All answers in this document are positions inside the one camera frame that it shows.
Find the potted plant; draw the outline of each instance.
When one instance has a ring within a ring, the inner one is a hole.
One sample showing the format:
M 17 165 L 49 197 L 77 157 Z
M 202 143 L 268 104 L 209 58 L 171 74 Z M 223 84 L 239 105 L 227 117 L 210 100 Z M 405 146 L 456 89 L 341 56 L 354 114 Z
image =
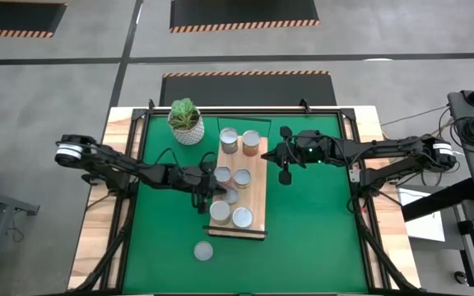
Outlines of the potted plant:
M 172 103 L 168 123 L 174 138 L 184 145 L 197 144 L 204 136 L 201 113 L 189 98 Z

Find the succulent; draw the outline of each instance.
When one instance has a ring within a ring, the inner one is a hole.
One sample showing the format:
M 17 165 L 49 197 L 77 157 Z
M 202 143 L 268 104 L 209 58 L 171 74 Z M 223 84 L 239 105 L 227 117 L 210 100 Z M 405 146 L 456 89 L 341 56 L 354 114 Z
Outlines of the succulent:
M 187 131 L 198 121 L 197 108 L 189 99 L 177 99 L 171 105 L 170 125 L 173 129 Z

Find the white lid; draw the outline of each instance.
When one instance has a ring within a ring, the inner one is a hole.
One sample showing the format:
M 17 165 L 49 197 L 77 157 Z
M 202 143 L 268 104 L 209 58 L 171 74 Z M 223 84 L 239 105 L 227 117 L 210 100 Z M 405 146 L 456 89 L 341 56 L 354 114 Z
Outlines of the white lid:
M 243 142 L 247 146 L 257 146 L 261 141 L 261 136 L 256 131 L 246 131 L 243 134 Z
M 250 183 L 250 171 L 247 169 L 238 169 L 235 172 L 234 180 L 239 185 L 246 185 Z
M 229 204 L 235 204 L 239 201 L 239 193 L 235 189 L 226 189 L 226 194 L 224 195 L 224 201 Z
M 230 168 L 226 167 L 217 167 L 213 171 L 213 175 L 215 176 L 217 182 L 226 182 L 231 179 L 231 170 Z
M 250 209 L 240 207 L 235 209 L 232 220 L 235 226 L 240 228 L 247 228 L 252 224 L 253 214 Z
M 230 205 L 226 201 L 215 201 L 210 206 L 210 216 L 216 221 L 228 219 L 230 213 Z
M 239 137 L 239 134 L 237 134 L 237 131 L 231 127 L 224 128 L 221 131 L 221 141 L 225 144 L 235 143 L 237 137 Z
M 193 253 L 198 260 L 206 261 L 213 256 L 213 247 L 209 242 L 200 242 L 195 246 Z

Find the wooden table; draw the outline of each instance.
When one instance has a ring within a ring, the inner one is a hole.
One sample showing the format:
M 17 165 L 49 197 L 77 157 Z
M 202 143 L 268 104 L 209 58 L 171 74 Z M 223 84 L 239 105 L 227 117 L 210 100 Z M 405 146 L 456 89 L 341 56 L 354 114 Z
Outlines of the wooden table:
M 355 109 L 358 133 L 361 141 L 383 140 L 378 113 L 374 106 L 351 106 L 326 108 L 353 108 Z M 112 146 L 115 150 L 125 151 L 128 130 L 131 123 L 132 107 L 112 108 L 105 128 L 103 143 Z M 140 130 L 137 130 L 132 155 L 137 153 L 140 141 Z M 389 165 L 388 159 L 366 160 L 368 168 L 379 169 Z M 386 184 L 382 191 L 397 199 L 396 188 Z M 95 186 L 91 189 L 88 203 L 92 203 L 107 194 L 105 185 Z M 403 275 L 416 287 L 420 287 L 420 280 L 416 271 L 411 244 L 407 236 L 405 222 L 400 207 L 385 198 L 376 197 L 374 208 L 377 215 L 379 232 L 383 241 L 383 248 Z M 91 273 L 98 261 L 105 253 L 109 237 L 109 229 L 114 209 L 114 197 L 108 197 L 86 212 L 80 233 L 72 271 L 68 281 L 68 289 L 76 288 Z M 115 279 L 118 271 L 120 252 L 117 252 L 111 267 L 110 279 Z M 379 263 L 373 252 L 369 252 L 371 266 L 374 274 L 375 287 L 382 287 L 379 277 Z M 115 280 L 109 281 L 113 287 Z

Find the white paper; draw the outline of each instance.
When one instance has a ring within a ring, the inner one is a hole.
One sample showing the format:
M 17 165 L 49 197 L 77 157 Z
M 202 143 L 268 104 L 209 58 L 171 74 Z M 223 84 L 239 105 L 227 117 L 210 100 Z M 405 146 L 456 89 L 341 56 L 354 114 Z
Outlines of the white paper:
M 402 206 L 429 196 L 429 193 L 398 188 L 398 195 Z M 405 223 L 407 234 L 413 238 L 431 239 L 445 242 L 444 227 L 440 212 L 435 212 Z

